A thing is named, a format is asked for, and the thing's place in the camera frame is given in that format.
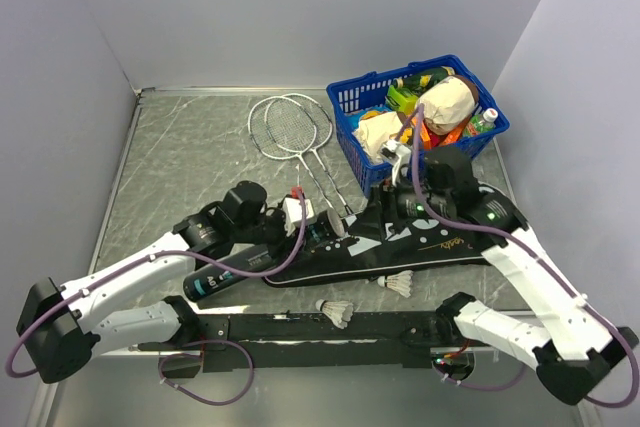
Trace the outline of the black racket bag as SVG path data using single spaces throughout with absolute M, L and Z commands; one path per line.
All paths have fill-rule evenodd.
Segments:
M 416 219 L 400 225 L 390 242 L 379 224 L 378 188 L 364 210 L 341 217 L 346 236 L 318 253 L 309 263 L 264 278 L 275 288 L 325 285 L 374 279 L 404 270 L 423 271 L 456 265 L 486 265 L 488 261 L 470 240 L 470 232 L 450 229 L 438 221 Z

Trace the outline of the black shuttlecock tube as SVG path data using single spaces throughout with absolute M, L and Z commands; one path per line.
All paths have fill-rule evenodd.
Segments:
M 315 254 L 326 253 L 326 247 L 346 236 L 346 227 L 347 222 L 334 209 L 321 212 L 316 222 L 306 228 L 303 246 L 288 269 L 309 263 Z M 222 262 L 249 272 L 272 270 L 289 255 L 296 237 L 297 234 L 294 234 L 292 238 L 285 241 L 285 249 L 275 259 L 270 256 L 266 245 L 254 245 L 226 257 Z M 189 301 L 199 302 L 243 280 L 246 280 L 246 277 L 207 265 L 189 274 L 183 280 L 183 294 Z

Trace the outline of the white shuttlecock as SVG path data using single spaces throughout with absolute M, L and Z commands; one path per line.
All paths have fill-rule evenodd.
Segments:
M 404 298 L 410 298 L 412 293 L 413 274 L 411 270 L 404 270 L 393 275 L 380 276 L 376 283 L 383 288 L 396 292 Z
M 315 307 L 338 329 L 345 329 L 354 313 L 354 304 L 349 301 L 319 299 L 316 301 Z

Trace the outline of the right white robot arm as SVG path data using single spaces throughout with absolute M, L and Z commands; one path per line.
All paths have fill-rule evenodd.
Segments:
M 469 156 L 453 145 L 420 155 L 389 140 L 380 154 L 391 176 L 380 186 L 382 204 L 396 226 L 431 218 L 465 241 L 515 288 L 537 319 L 532 325 L 459 292 L 437 312 L 438 337 L 448 345 L 476 340 L 535 371 L 556 399 L 567 405 L 591 401 L 592 391 L 621 361 L 631 368 L 631 386 L 617 402 L 624 408 L 639 393 L 639 343 L 628 327 L 599 314 L 553 263 L 534 229 L 501 191 L 481 184 Z

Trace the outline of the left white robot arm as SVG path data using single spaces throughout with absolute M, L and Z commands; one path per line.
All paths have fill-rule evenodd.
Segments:
M 60 382 L 104 353 L 140 343 L 192 345 L 199 319 L 182 296 L 169 296 L 149 307 L 126 309 L 147 288 L 199 267 L 228 267 L 221 260 L 237 244 L 266 245 L 286 257 L 287 268 L 302 249 L 307 229 L 316 221 L 308 201 L 285 200 L 281 208 L 262 203 L 245 213 L 228 214 L 213 202 L 184 218 L 141 251 L 99 272 L 62 285 L 47 278 L 34 284 L 19 317 L 18 349 L 33 367 L 18 371 L 11 352 L 5 372 L 12 378 L 39 375 L 46 384 Z

